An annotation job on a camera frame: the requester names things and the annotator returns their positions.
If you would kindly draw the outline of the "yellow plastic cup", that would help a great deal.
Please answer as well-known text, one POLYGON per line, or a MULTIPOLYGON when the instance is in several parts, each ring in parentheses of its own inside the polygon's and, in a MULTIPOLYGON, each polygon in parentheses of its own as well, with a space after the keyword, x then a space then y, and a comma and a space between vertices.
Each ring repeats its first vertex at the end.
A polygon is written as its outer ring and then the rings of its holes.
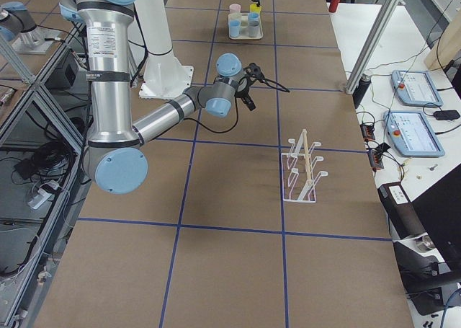
POLYGON ((261 6, 257 3, 250 4, 249 11, 259 14, 261 12, 261 6))

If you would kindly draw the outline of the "light blue plastic cup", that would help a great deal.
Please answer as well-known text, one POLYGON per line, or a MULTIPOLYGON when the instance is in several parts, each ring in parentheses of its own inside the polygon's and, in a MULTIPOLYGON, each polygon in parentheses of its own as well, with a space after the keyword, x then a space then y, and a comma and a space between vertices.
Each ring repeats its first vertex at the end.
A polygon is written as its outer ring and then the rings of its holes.
POLYGON ((249 12, 247 15, 248 22, 258 22, 260 19, 259 13, 257 12, 249 12))

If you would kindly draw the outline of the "pink plastic cup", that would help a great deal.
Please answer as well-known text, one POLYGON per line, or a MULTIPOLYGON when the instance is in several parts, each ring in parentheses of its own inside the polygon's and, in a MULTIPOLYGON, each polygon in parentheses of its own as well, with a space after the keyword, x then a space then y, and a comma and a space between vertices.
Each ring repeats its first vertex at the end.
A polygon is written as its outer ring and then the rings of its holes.
POLYGON ((241 5, 240 4, 230 4, 229 5, 229 12, 231 14, 240 13, 241 12, 241 5))

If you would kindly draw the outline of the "grey plastic cup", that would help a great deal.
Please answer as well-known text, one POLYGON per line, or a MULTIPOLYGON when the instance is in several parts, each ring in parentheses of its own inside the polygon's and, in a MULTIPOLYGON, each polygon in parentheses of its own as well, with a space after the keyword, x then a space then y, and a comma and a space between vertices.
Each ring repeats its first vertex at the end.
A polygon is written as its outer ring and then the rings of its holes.
POLYGON ((259 20, 257 19, 250 19, 248 21, 248 36, 250 38, 256 38, 259 36, 259 28, 260 28, 260 23, 259 20))

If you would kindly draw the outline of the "cream plastic cup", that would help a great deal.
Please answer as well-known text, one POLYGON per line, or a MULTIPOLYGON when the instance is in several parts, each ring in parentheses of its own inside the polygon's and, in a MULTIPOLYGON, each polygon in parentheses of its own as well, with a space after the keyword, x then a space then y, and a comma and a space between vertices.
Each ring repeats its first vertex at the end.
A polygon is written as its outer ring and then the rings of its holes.
POLYGON ((235 12, 228 15, 229 22, 241 22, 241 13, 235 12))

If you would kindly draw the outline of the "white cup drying rack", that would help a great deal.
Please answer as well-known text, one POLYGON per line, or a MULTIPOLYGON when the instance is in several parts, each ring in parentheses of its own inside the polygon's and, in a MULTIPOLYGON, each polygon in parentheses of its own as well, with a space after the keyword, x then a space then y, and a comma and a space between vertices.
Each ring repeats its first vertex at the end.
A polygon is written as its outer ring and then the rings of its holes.
POLYGON ((282 165, 282 198, 291 203, 315 203, 316 188, 327 171, 316 170, 324 158, 315 154, 321 142, 308 140, 308 131, 302 129, 298 139, 289 138, 290 149, 280 155, 282 165))

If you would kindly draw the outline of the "cream plastic tray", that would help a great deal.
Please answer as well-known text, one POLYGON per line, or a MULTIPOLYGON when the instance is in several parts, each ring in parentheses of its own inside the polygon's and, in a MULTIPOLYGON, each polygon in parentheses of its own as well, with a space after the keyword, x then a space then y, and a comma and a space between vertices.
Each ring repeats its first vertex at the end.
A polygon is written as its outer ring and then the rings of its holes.
POLYGON ((247 20, 247 15, 248 13, 241 13, 241 30, 240 30, 240 36, 238 38, 231 38, 231 40, 260 40, 263 38, 264 33, 263 33, 263 28, 262 28, 262 21, 261 17, 259 19, 260 23, 260 28, 259 28, 259 36, 256 38, 250 38, 248 36, 248 20, 247 20))

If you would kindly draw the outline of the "black water bottle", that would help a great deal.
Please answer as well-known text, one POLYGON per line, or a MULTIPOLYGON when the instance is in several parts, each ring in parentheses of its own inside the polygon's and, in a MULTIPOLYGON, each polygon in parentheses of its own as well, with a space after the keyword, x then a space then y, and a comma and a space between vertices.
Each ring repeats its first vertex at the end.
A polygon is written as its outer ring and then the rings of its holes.
POLYGON ((352 94, 355 109, 357 109, 361 105, 361 102, 371 84, 371 80, 372 72, 370 70, 365 70, 359 80, 357 88, 354 90, 352 94))

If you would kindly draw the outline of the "near teach pendant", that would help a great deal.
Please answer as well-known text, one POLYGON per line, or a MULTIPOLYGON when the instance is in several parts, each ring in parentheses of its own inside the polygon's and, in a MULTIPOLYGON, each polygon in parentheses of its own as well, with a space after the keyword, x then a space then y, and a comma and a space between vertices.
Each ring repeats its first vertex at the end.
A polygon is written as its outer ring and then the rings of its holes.
POLYGON ((385 132, 402 157, 438 158, 445 155, 429 121, 420 111, 386 111, 385 132))

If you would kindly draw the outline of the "teach pendant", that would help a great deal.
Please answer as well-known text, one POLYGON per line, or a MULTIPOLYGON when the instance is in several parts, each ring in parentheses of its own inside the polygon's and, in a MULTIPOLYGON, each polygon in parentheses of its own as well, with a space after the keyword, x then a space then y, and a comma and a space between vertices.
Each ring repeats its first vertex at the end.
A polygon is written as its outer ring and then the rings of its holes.
POLYGON ((394 70, 391 74, 394 89, 404 105, 441 107, 443 101, 426 71, 394 70))
POLYGON ((445 155, 429 121, 420 111, 386 111, 385 132, 402 157, 438 158, 445 155))

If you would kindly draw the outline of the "far teach pendant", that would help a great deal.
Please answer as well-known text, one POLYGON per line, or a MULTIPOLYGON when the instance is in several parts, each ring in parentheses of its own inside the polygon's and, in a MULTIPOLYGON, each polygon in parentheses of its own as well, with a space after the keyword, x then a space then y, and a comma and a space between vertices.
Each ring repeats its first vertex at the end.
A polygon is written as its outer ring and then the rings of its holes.
POLYGON ((443 101, 426 71, 394 70, 391 74, 394 89, 404 105, 441 107, 443 101))

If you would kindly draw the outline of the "black power adapter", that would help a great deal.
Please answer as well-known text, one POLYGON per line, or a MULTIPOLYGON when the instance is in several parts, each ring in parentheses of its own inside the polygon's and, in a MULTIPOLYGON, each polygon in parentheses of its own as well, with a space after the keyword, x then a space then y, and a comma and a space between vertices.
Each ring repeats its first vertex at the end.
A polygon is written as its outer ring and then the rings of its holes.
POLYGON ((437 110, 433 113, 436 120, 453 121, 460 118, 460 113, 456 110, 437 110))

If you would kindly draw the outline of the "black monitor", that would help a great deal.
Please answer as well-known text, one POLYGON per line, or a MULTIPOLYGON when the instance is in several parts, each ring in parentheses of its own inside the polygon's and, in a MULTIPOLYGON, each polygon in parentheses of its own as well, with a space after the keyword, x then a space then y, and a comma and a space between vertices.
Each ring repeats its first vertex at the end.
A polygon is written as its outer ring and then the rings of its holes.
POLYGON ((445 262, 460 269, 460 167, 455 167, 412 202, 445 262))

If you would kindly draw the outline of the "aluminium frame post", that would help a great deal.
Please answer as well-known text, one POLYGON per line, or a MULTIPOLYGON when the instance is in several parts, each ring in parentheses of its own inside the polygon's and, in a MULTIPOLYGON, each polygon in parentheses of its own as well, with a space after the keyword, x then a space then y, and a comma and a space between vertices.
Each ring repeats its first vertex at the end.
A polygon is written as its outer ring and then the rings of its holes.
POLYGON ((364 73, 364 70, 366 69, 367 64, 369 63, 399 1, 400 0, 385 0, 384 4, 381 6, 346 83, 345 92, 347 94, 352 94, 358 85, 358 82, 364 73))

